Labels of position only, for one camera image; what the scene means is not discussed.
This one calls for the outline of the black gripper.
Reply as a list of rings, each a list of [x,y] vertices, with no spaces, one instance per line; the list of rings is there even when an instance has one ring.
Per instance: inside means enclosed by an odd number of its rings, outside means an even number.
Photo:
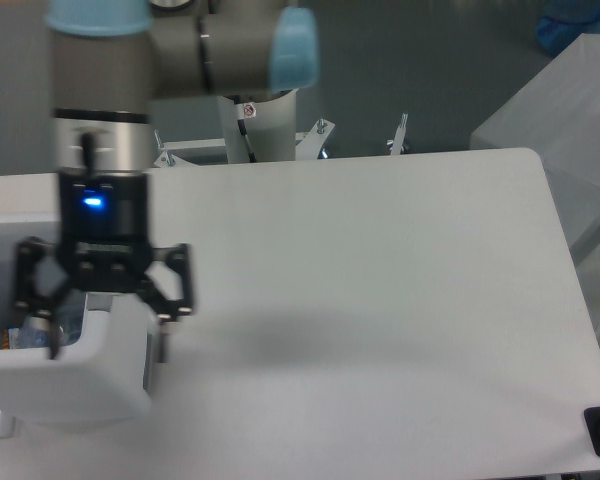
[[[55,360],[62,347],[57,310],[73,287],[86,292],[136,292],[156,318],[157,361],[166,363],[173,325],[196,310],[191,247],[180,243],[153,251],[147,174],[89,175],[84,169],[62,169],[57,180],[57,261],[68,276],[43,295],[36,284],[37,265],[55,256],[56,245],[35,236],[24,238],[15,247],[14,307],[46,322],[49,358]]]

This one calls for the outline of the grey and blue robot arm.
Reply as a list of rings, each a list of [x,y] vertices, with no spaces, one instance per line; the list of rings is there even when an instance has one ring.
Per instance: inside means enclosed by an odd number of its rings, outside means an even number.
[[[282,98],[320,60],[315,16],[293,1],[52,1],[46,25],[59,237],[17,244],[13,303],[56,358],[72,292],[135,295],[160,327],[194,312],[191,247],[150,240],[151,101]]]

